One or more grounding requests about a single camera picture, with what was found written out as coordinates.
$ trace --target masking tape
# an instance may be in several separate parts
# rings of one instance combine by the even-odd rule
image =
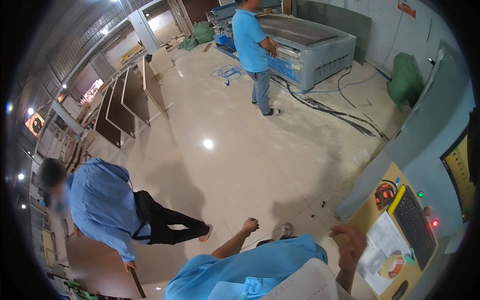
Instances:
[[[380,268],[380,276],[393,279],[403,270],[405,259],[402,255],[389,256]]]

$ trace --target black keyboard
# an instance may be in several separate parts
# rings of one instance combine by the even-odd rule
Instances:
[[[430,223],[424,215],[417,197],[409,186],[406,188],[405,194],[393,211],[393,215],[410,247],[415,251],[415,260],[419,262],[420,270],[423,271],[437,248],[437,244]]]

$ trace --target green bag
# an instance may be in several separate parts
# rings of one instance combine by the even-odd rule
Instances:
[[[407,105],[412,108],[423,90],[422,76],[413,55],[400,52],[393,61],[392,82],[387,90],[400,111]]]
[[[207,21],[201,21],[193,24],[193,36],[199,44],[210,42],[213,40],[213,28]]]
[[[198,45],[197,40],[193,36],[187,36],[178,46],[179,49],[192,50]]]

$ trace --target person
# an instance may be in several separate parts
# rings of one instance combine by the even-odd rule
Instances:
[[[128,272],[136,269],[132,240],[140,244],[176,244],[199,238],[208,240],[213,227],[167,209],[146,191],[133,192],[130,175],[122,166],[99,158],[85,162],[75,173],[67,174],[63,163],[47,158],[38,169],[41,187],[54,207],[70,206],[72,219],[87,237],[117,250]],[[187,229],[172,230],[182,224]]]
[[[201,254],[190,259],[167,285],[165,299],[259,299],[310,259],[328,263],[325,249],[315,244],[313,236],[292,237],[290,224],[282,226],[279,240],[261,241],[256,248],[240,253],[245,239],[258,228],[258,220],[248,218],[243,228],[211,255]],[[349,240],[339,246],[340,272],[336,277],[337,286],[334,285],[335,293],[340,299],[353,299],[349,294],[367,238],[347,224],[331,228],[330,237],[338,234],[346,234]],[[334,282],[333,273],[328,267],[324,269]],[[322,282],[314,284],[324,286]]]
[[[278,44],[265,36],[255,18],[260,0],[235,0],[235,2],[239,7],[232,18],[233,41],[241,66],[253,79],[252,103],[257,104],[266,117],[280,116],[282,111],[270,108],[268,104],[270,87],[268,54],[277,57]]]

